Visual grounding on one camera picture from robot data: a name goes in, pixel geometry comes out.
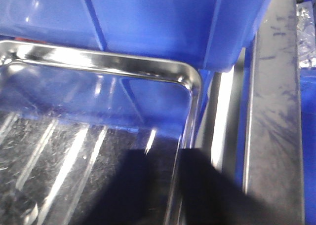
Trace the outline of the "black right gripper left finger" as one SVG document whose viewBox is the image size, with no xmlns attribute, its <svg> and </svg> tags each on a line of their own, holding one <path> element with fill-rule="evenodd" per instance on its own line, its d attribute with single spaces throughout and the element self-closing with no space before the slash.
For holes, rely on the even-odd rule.
<svg viewBox="0 0 316 225">
<path fill-rule="evenodd" d="M 178 149 L 129 150 L 83 225 L 174 225 Z"/>
</svg>

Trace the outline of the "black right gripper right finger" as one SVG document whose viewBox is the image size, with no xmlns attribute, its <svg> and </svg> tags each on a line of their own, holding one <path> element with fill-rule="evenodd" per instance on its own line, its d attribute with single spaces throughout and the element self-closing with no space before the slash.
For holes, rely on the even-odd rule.
<svg viewBox="0 0 316 225">
<path fill-rule="evenodd" d="M 246 195 L 199 149 L 182 149 L 179 187 L 188 225 L 292 225 L 293 218 Z"/>
</svg>

